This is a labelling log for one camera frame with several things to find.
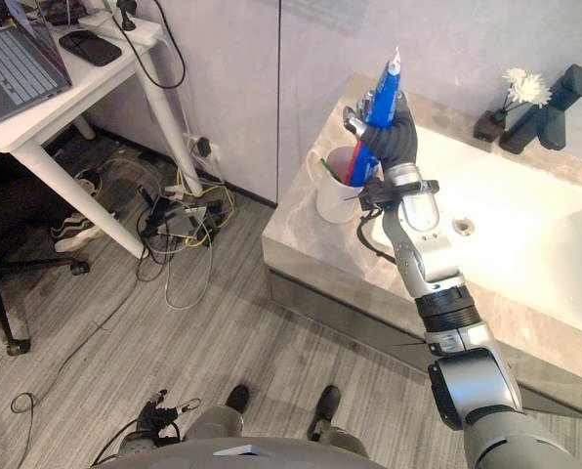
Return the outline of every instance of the black faucet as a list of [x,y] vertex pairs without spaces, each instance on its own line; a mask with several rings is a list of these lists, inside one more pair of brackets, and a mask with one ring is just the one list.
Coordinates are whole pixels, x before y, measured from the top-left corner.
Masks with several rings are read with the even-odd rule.
[[519,154],[534,137],[546,149],[563,149],[564,112],[582,98],[582,66],[573,64],[551,89],[550,101],[539,107],[532,106],[499,139],[499,146],[510,153]]

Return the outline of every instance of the marble countertop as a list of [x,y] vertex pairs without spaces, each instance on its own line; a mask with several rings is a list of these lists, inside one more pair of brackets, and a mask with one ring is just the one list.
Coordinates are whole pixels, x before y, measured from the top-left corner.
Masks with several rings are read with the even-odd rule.
[[[328,117],[313,149],[328,154],[354,145],[342,125],[344,106],[354,106],[374,79],[355,75]],[[417,125],[582,186],[582,159],[532,144],[517,156],[474,139],[475,120],[458,111],[407,94]],[[357,217],[333,225],[314,208],[315,189],[306,164],[279,203],[263,233],[268,266],[312,285],[416,336],[424,327],[395,267],[358,242]],[[369,234],[371,227],[365,227]],[[468,282],[481,316],[502,343],[517,379],[533,389],[582,407],[582,331]]]

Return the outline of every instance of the gray wall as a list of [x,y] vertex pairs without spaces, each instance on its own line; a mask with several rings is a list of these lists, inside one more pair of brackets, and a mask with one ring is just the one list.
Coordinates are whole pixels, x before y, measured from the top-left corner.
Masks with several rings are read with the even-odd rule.
[[[276,199],[275,0],[163,0],[186,52],[199,130],[222,148],[233,183]],[[471,115],[498,106],[505,68],[542,73],[551,84],[582,65],[582,0],[283,0],[278,196],[284,195],[330,109],[354,72],[378,76],[396,44],[405,89]],[[153,5],[140,14],[156,19]],[[151,133],[137,84],[115,119],[114,99],[93,119],[164,150]],[[566,150],[582,156],[582,101],[566,120]]]

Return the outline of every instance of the laptop keyboard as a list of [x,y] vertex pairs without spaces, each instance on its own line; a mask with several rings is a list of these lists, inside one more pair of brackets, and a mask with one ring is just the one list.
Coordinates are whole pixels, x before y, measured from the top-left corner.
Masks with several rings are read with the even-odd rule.
[[0,86],[16,105],[57,87],[10,29],[0,32]]

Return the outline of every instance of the toothpaste tube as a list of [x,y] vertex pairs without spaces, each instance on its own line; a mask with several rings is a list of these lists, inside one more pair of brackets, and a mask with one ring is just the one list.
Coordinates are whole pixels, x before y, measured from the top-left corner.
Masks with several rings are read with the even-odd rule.
[[[371,102],[365,110],[366,123],[383,129],[391,127],[395,117],[400,70],[399,48],[396,48],[395,57],[385,66],[378,85],[372,93]],[[345,184],[355,188],[363,186],[365,181],[373,175],[378,162],[373,153],[362,142],[358,142],[348,166]]]

